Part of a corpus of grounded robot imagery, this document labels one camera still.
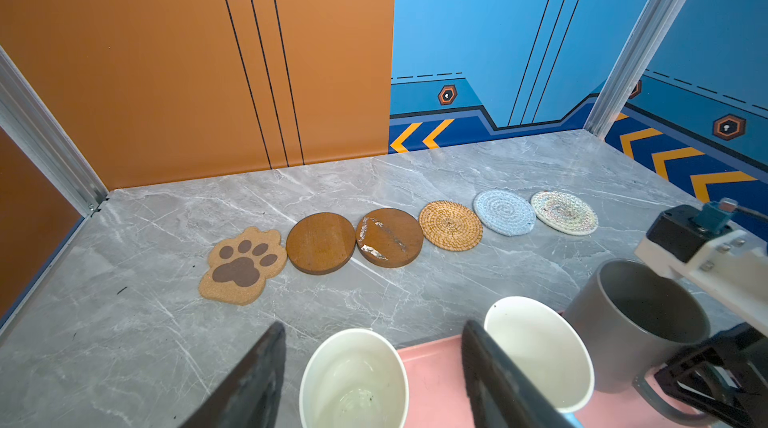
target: black line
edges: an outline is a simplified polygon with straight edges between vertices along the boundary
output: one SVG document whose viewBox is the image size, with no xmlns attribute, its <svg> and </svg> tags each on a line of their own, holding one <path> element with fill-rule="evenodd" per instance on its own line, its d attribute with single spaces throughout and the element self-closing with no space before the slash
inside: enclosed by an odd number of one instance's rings
<svg viewBox="0 0 768 428">
<path fill-rule="evenodd" d="M 264 53 L 264 41 L 261 39 L 261 30 L 259 29 L 259 19 L 256 16 L 256 6 L 254 0 L 250 0 L 250 7 L 254 11 L 254 22 L 256 22 L 256 34 L 259 35 L 259 45 L 261 45 L 261 57 L 264 59 L 264 70 L 266 71 L 266 81 L 270 84 L 270 93 L 272 93 L 272 107 L 275 109 L 277 118 L 277 130 L 280 132 L 280 140 L 283 142 L 283 155 L 286 157 L 286 165 L 290 166 L 288 161 L 288 152 L 286 152 L 286 139 L 283 138 L 283 127 L 280 126 L 280 115 L 277 113 L 277 102 L 275 101 L 275 90 L 272 88 L 272 78 L 270 77 L 270 68 L 266 64 L 266 54 Z"/>
<path fill-rule="evenodd" d="M 768 119 L 768 117 L 765 117 L 765 116 L 763 116 L 763 115 L 758 115 L 757 113 L 754 113 L 754 112 L 750 112 L 748 109 L 744 109 L 744 108 L 741 108 L 741 107 L 737 107 L 736 105 L 726 104 L 726 103 L 725 103 L 724 101 L 722 101 L 722 100 L 716 100 L 716 99 L 714 99 L 714 98 L 712 98 L 712 97 L 707 97 L 706 95 L 698 94 L 697 92 L 694 92 L 693 90 L 688 90 L 687 88 L 677 87 L 677 85 L 673 85 L 673 84 L 670 84 L 669 82 L 665 82 L 664 80 L 659 80 L 658 78 L 653 78 L 653 77 L 651 77 L 651 76 L 649 76 L 649 75 L 643 75 L 643 77 L 647 77 L 647 78 L 650 78 L 651 80 L 656 80 L 656 81 L 658 81 L 658 82 L 661 82 L 662 84 L 667 84 L 667 85 L 669 85 L 670 87 L 675 87 L 675 88 L 678 88 L 678 89 L 680 89 L 680 90 L 685 90 L 686 92 L 692 93 L 693 95 L 698 95 L 699 97 L 704 97 L 704 98 L 706 98 L 706 99 L 708 99 L 708 100 L 712 100 L 713 102 L 717 102 L 718 104 L 723 104 L 723 105 L 725 105 L 726 107 L 731 107 L 731 108 L 735 108 L 735 109 L 740 109 L 740 110 L 742 110 L 742 111 L 744 111 L 744 112 L 747 112 L 747 113 L 752 113 L 754 116 L 759 116 L 760 118 Z"/>
<path fill-rule="evenodd" d="M 554 72 L 554 66 L 557 64 L 558 58 L 560 57 L 560 50 L 563 49 L 565 38 L 568 36 L 568 30 L 571 29 L 571 22 L 574 20 L 574 15 L 576 15 L 576 8 L 578 8 L 579 1 L 581 0 L 576 0 L 576 5 L 574 5 L 574 10 L 571 12 L 571 19 L 568 20 L 568 25 L 565 26 L 565 33 L 563 34 L 563 39 L 560 40 L 560 47 L 558 47 L 558 53 L 554 56 L 554 62 L 552 62 L 552 68 L 549 69 L 549 75 L 547 76 L 547 83 L 544 84 L 544 89 L 542 90 L 542 97 L 538 99 L 538 105 L 536 105 L 536 111 L 533 112 L 533 118 L 531 119 L 532 122 L 536 120 L 536 115 L 538 114 L 538 107 L 542 106 L 542 100 L 544 99 L 544 94 L 547 93 L 547 87 L 549 86 L 549 79 L 552 78 L 552 72 Z"/>
<path fill-rule="evenodd" d="M 299 137 L 299 151 L 301 152 L 301 163 L 304 162 L 304 149 L 301 145 L 301 131 L 299 130 L 299 117 L 296 116 L 296 101 L 293 99 L 293 84 L 290 82 L 290 71 L 288 70 L 288 56 L 286 55 L 286 42 L 283 39 L 283 27 L 280 25 L 280 12 L 277 10 L 277 0 L 275 2 L 275 17 L 277 17 L 277 30 L 280 32 L 280 44 L 283 45 L 283 60 L 286 64 L 286 77 L 288 78 L 288 90 L 290 91 L 290 102 L 293 107 L 293 121 L 296 122 L 296 136 Z"/>
<path fill-rule="evenodd" d="M 434 84 L 435 82 L 448 82 L 450 80 L 466 80 L 466 78 L 445 78 L 443 80 L 422 80 L 419 82 L 401 82 L 400 84 L 392 84 L 392 85 Z"/>
<path fill-rule="evenodd" d="M 544 56 L 542 57 L 542 62 L 538 65 L 538 70 L 536 71 L 536 77 L 533 78 L 531 93 L 528 94 L 528 101 L 525 102 L 525 109 L 523 110 L 523 116 L 520 119 L 520 123 L 523 123 L 525 121 L 525 114 L 528 112 L 528 105 L 531 103 L 531 97 L 533 97 L 533 90 L 536 89 L 536 82 L 538 82 L 538 76 L 542 73 L 542 67 L 544 66 L 544 61 L 547 59 L 547 53 L 549 52 L 549 45 L 552 43 L 552 37 L 554 36 L 554 31 L 558 27 L 558 21 L 560 21 L 560 14 L 562 14 L 563 12 L 565 1 L 566 0 L 563 0 L 562 3 L 560 3 L 560 10 L 558 10 L 558 16 L 554 18 L 554 25 L 552 25 L 552 31 L 549 33 L 549 40 L 547 41 L 547 47 L 544 49 Z"/>
<path fill-rule="evenodd" d="M 518 103 L 518 97 L 520 97 L 520 90 L 523 88 L 523 82 L 525 81 L 525 74 L 528 72 L 528 64 L 531 63 L 531 57 L 533 57 L 533 49 L 536 48 L 536 40 L 538 40 L 538 32 L 542 30 L 542 24 L 544 23 L 544 16 L 547 14 L 547 7 L 549 7 L 549 0 L 547 0 L 547 3 L 544 5 L 544 12 L 542 12 L 542 20 L 538 22 L 536 37 L 533 39 L 533 45 L 531 46 L 531 53 L 528 54 L 528 61 L 525 62 L 525 70 L 523 70 L 523 76 L 520 79 L 520 87 L 518 87 L 518 94 L 514 96 L 514 102 L 512 104 L 512 112 L 509 113 L 509 121 L 507 122 L 507 126 L 512 125 L 512 115 L 514 115 L 514 106 L 517 105 Z"/>
<path fill-rule="evenodd" d="M 728 148 L 727 146 L 720 145 L 719 143 L 715 142 L 714 140 L 710 140 L 708 138 L 704 138 L 702 135 L 699 135 L 698 133 L 692 132 L 692 131 L 688 130 L 687 128 L 684 128 L 683 126 L 680 126 L 680 125 L 677 125 L 676 123 L 670 122 L 669 120 L 663 119 L 663 118 L 661 118 L 658 115 L 654 115 L 651 112 L 648 112 L 648 111 L 646 111 L 644 109 L 641 109 L 640 107 L 635 107 L 634 105 L 630 104 L 629 102 L 624 104 L 624 106 L 628 107 L 629 109 L 632 109 L 635 112 L 638 112 L 640 115 L 647 116 L 648 118 L 652 119 L 655 122 L 660 123 L 661 125 L 669 126 L 671 129 L 677 130 L 678 132 L 682 133 L 683 135 L 688 135 L 692 139 L 695 139 L 695 140 L 697 140 L 697 141 L 699 141 L 699 142 L 701 142 L 701 143 L 703 143 L 705 145 L 709 145 L 712 148 L 714 148 L 716 150 L 719 150 L 720 152 L 722 152 L 722 153 L 724 153 L 726 155 L 733 156 L 735 159 L 740 160 L 740 161 L 746 163 L 747 165 L 752 165 L 752 166 L 754 166 L 757 169 L 763 170 L 763 172 L 768 172 L 768 165 L 766 165 L 764 163 L 761 163 L 761 162 L 758 162 L 755 159 L 751 159 L 748 156 L 742 155 L 741 153 L 738 153 L 735 150 Z"/>
<path fill-rule="evenodd" d="M 737 102 L 741 102 L 742 104 L 745 104 L 746 102 L 744 100 L 739 100 L 738 98 L 734 97 L 728 97 L 727 95 L 723 94 L 723 97 L 730 98 L 731 100 L 735 100 Z"/>
<path fill-rule="evenodd" d="M 232 11 L 230 10 L 229 0 L 224 0 L 226 3 L 226 11 L 230 15 L 230 23 L 232 23 L 232 32 L 235 34 L 235 43 L 237 44 L 237 53 L 240 54 L 240 62 L 243 64 L 243 73 L 245 74 L 245 81 L 248 84 L 248 93 L 250 93 L 250 102 L 254 105 L 254 113 L 256 114 L 256 123 L 259 124 L 259 133 L 261 133 L 261 141 L 264 144 L 264 153 L 266 153 L 266 162 L 272 169 L 272 161 L 270 160 L 270 151 L 266 149 L 266 140 L 264 140 L 264 131 L 261 129 L 261 121 L 259 120 L 259 111 L 256 109 L 256 101 L 254 100 L 254 91 L 250 88 L 250 80 L 248 79 L 248 70 L 245 68 L 245 60 L 243 59 L 243 50 L 240 49 L 240 40 L 237 38 L 237 30 L 235 29 L 235 20 L 232 19 Z"/>
<path fill-rule="evenodd" d="M 458 107 L 458 108 L 445 108 L 445 109 L 439 109 L 439 110 L 427 110 L 423 112 L 411 112 L 411 113 L 398 113 L 396 115 L 390 115 L 389 119 L 398 119 L 398 118 L 411 118 L 413 116 L 422 116 L 422 115 L 435 115 L 440 113 L 456 113 L 456 112 L 468 112 L 472 110 L 480 110 L 485 116 L 485 120 L 488 122 L 488 125 L 491 126 L 491 129 L 494 132 L 507 130 L 507 129 L 517 129 L 517 128 L 527 128 L 529 126 L 540 126 L 540 125 L 549 125 L 552 123 L 563 123 L 565 119 L 567 119 L 571 114 L 579 109 L 582 105 L 584 105 L 584 102 L 589 100 L 590 98 L 597 98 L 600 94 L 589 94 L 588 96 L 581 99 L 581 102 L 576 104 L 573 108 L 571 108 L 568 113 L 566 113 L 564 116 L 562 116 L 561 119 L 558 120 L 549 120 L 547 122 L 536 122 L 536 123 L 526 123 L 521 125 L 514 125 L 514 126 L 496 126 L 496 123 L 493 121 L 493 118 L 491 118 L 491 115 L 488 113 L 488 111 L 485 109 L 485 106 L 483 105 L 476 105 L 474 107 Z"/>
</svg>

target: marble countertop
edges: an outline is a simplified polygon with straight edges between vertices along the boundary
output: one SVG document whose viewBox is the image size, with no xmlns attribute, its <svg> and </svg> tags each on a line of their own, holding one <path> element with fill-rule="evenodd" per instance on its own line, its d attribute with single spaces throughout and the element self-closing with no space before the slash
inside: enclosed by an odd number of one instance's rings
<svg viewBox="0 0 768 428">
<path fill-rule="evenodd" d="M 529 235 L 485 230 L 470 251 L 428 241 L 402 269 L 359 252 L 306 275 L 290 262 L 252 305 L 197 293 L 216 243 L 248 226 L 277 229 L 315 212 L 354 225 L 381 207 L 415 217 L 428 202 L 472 206 L 506 188 L 573 193 L 600 228 L 575 237 L 537 221 Z M 0 426 L 178 426 L 274 321 L 287 330 L 277 425 L 300 426 L 299 385 L 312 352 L 348 327 L 395 346 L 461 332 L 497 299 L 524 295 L 561 310 L 600 262 L 631 258 L 664 207 L 691 196 L 584 131 L 121 189 L 86 222 L 0 346 Z M 715 330 L 739 319 L 694 291 Z"/>
</svg>

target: white cup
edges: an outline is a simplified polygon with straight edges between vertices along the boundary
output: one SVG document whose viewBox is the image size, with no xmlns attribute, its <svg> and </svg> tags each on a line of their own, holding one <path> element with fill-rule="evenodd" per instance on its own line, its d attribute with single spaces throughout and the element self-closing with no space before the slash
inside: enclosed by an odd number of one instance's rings
<svg viewBox="0 0 768 428">
<path fill-rule="evenodd" d="M 303 428 L 402 428 L 408 376 L 397 351 L 364 328 L 332 335 L 306 365 L 299 414 Z"/>
<path fill-rule="evenodd" d="M 525 297 L 501 299 L 485 315 L 485 330 L 557 411 L 571 413 L 589 402 L 592 360 L 552 308 Z"/>
</svg>

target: light blue woven coaster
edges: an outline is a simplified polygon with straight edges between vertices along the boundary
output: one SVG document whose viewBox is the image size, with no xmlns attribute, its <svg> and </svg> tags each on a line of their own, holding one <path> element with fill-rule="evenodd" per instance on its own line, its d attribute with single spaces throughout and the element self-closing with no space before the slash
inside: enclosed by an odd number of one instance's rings
<svg viewBox="0 0 768 428">
<path fill-rule="evenodd" d="M 506 236 L 525 235 L 533 230 L 536 214 L 524 198 L 508 190 L 486 190 L 472 204 L 485 226 Z"/>
</svg>

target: worn wooden coaster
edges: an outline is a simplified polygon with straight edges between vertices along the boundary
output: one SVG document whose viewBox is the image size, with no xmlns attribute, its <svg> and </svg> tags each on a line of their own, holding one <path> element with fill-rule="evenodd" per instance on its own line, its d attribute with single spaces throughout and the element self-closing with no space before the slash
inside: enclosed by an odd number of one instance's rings
<svg viewBox="0 0 768 428">
<path fill-rule="evenodd" d="M 482 223 L 464 205 L 445 200 L 427 204 L 418 215 L 424 236 L 441 249 L 469 250 L 482 240 Z"/>
<path fill-rule="evenodd" d="M 286 240 L 288 258 L 310 275 L 340 269 L 355 250 L 352 223 L 336 213 L 315 213 L 296 223 Z"/>
<path fill-rule="evenodd" d="M 251 226 L 233 239 L 220 241 L 210 252 L 210 269 L 200 281 L 200 295 L 233 305 L 253 303 L 266 280 L 276 277 L 287 260 L 279 231 Z"/>
<path fill-rule="evenodd" d="M 424 234 L 415 218 L 398 209 L 373 210 L 357 225 L 357 248 L 374 265 L 396 269 L 422 250 Z"/>
</svg>

